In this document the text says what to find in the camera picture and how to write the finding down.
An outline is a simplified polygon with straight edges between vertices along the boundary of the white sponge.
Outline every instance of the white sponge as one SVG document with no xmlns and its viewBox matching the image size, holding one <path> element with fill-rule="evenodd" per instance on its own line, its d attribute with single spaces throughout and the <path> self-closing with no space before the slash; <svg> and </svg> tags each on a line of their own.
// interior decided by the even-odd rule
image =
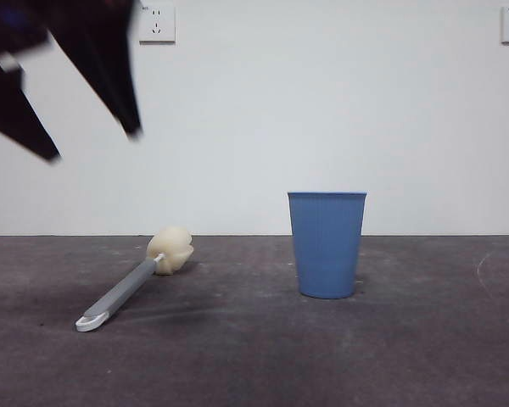
<svg viewBox="0 0 509 407">
<path fill-rule="evenodd" d="M 159 231 L 147 246 L 147 257 L 154 259 L 163 253 L 164 258 L 156 265 L 156 274 L 170 275 L 183 267 L 194 248 L 193 237 L 184 227 L 170 226 Z"/>
</svg>

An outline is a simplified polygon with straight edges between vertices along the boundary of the cup rim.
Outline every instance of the cup rim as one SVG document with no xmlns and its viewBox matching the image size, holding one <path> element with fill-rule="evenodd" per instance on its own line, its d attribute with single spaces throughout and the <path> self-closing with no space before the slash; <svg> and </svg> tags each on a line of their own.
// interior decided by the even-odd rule
<svg viewBox="0 0 509 407">
<path fill-rule="evenodd" d="M 367 195 L 365 191 L 289 191 L 288 195 Z"/>
</svg>

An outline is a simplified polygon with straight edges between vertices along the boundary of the floor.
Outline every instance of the floor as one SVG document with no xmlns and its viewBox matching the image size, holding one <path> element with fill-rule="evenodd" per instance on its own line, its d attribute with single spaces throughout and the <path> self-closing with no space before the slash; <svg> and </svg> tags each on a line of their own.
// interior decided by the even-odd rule
<svg viewBox="0 0 509 407">
<path fill-rule="evenodd" d="M 364 237 L 352 298 L 297 292 L 290 237 L 195 237 L 74 323 L 148 237 L 0 237 L 0 407 L 509 407 L 509 237 Z"/>
</svg>

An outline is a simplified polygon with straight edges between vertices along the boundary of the gray brush handle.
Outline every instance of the gray brush handle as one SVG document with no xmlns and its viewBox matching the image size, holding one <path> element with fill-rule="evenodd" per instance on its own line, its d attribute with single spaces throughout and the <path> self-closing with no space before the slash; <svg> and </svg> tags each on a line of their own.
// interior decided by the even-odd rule
<svg viewBox="0 0 509 407">
<path fill-rule="evenodd" d="M 111 288 L 94 305 L 85 311 L 85 317 L 94 318 L 104 312 L 111 316 L 156 270 L 156 262 L 147 259 L 132 270 L 115 287 Z"/>
</svg>

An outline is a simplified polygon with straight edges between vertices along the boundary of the plastic cup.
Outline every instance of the plastic cup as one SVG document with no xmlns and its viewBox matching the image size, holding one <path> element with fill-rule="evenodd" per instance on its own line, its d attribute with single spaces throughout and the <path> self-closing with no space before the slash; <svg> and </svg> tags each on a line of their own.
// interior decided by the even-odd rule
<svg viewBox="0 0 509 407">
<path fill-rule="evenodd" d="M 299 291 L 346 298 L 355 291 L 366 192 L 289 192 Z"/>
</svg>

